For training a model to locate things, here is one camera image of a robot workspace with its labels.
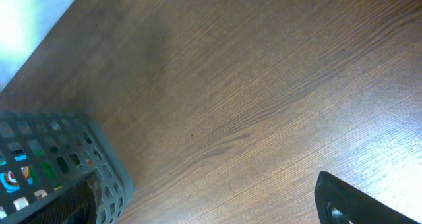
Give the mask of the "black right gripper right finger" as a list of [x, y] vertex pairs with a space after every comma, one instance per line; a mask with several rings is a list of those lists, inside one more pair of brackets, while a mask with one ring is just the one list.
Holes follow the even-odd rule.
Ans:
[[324, 224], [417, 224], [326, 171], [318, 174], [314, 195], [318, 218]]

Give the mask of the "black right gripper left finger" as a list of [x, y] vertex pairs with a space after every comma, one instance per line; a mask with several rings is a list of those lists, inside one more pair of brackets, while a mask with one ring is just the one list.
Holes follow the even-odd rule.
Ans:
[[35, 213], [24, 224], [95, 224], [102, 199], [100, 182], [94, 172], [87, 173]]

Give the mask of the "green lid jar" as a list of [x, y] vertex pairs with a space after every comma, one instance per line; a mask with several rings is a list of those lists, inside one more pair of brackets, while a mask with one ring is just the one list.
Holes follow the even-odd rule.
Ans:
[[70, 161], [57, 146], [48, 146], [46, 149], [39, 146], [32, 152], [51, 189], [60, 189], [76, 180], [77, 176], [71, 173]]

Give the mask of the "blue round tin can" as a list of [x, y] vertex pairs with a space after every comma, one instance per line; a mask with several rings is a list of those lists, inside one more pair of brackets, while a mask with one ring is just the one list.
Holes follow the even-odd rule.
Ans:
[[[29, 185], [33, 185], [34, 181], [31, 176], [31, 167], [25, 166], [20, 168], [22, 174]], [[1, 173], [1, 184], [4, 186], [7, 193], [13, 193], [20, 190], [20, 186], [12, 171]]]

